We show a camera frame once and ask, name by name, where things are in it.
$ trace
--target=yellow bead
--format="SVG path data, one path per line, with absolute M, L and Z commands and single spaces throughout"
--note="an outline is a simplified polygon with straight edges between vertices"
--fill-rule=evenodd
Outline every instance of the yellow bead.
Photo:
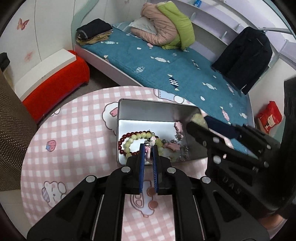
M 126 154 L 126 159 L 129 158 L 130 156 L 131 156 L 131 153 L 130 153 L 130 152 L 127 153 L 127 154 Z
M 157 147 L 162 147 L 163 146 L 162 142 L 156 142 L 156 145 L 157 145 Z

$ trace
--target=beaded bracelet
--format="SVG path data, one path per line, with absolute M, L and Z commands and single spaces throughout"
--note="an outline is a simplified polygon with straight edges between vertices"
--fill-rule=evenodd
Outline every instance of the beaded bracelet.
M 139 154 L 140 151 L 131 152 L 131 150 L 129 148 L 131 146 L 131 144 L 136 139 L 150 138 L 152 136 L 154 136 L 155 138 L 158 138 L 158 136 L 156 136 L 155 133 L 151 132 L 151 131 L 136 131 L 136 132 L 126 133 L 125 135 L 122 136 L 122 138 L 120 138 L 120 141 L 118 142 L 119 153 L 125 155 L 126 158 Z M 129 138 L 129 139 L 125 142 L 125 144 L 124 144 L 125 149 L 123 150 L 121 145 L 126 138 Z

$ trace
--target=red cloth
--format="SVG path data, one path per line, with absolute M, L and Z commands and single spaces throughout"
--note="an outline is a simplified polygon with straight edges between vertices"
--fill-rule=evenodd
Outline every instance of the red cloth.
M 36 123 L 71 92 L 89 81 L 89 67 L 84 59 L 75 51 L 69 52 L 76 55 L 76 61 L 45 80 L 22 102 Z

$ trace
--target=butterfly sticker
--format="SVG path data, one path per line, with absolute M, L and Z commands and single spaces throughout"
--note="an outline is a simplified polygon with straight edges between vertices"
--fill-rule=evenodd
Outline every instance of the butterfly sticker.
M 17 30 L 18 29 L 21 29 L 21 30 L 24 30 L 25 29 L 25 26 L 27 25 L 27 23 L 29 22 L 29 19 L 22 22 L 22 19 L 20 18 L 18 24 L 17 24 Z

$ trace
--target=pink checkered tablecloth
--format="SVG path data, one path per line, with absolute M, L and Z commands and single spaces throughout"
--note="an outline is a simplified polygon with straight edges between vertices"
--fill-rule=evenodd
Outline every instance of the pink checkered tablecloth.
M 62 106 L 37 131 L 23 162 L 21 194 L 32 225 L 86 176 L 103 177 L 120 167 L 114 109 L 121 98 L 192 105 L 162 90 L 122 86 L 85 94 Z M 206 164 L 205 158 L 174 166 L 200 178 Z M 157 196 L 152 187 L 152 168 L 146 166 L 143 194 L 125 198 L 122 240 L 175 240 L 171 196 Z

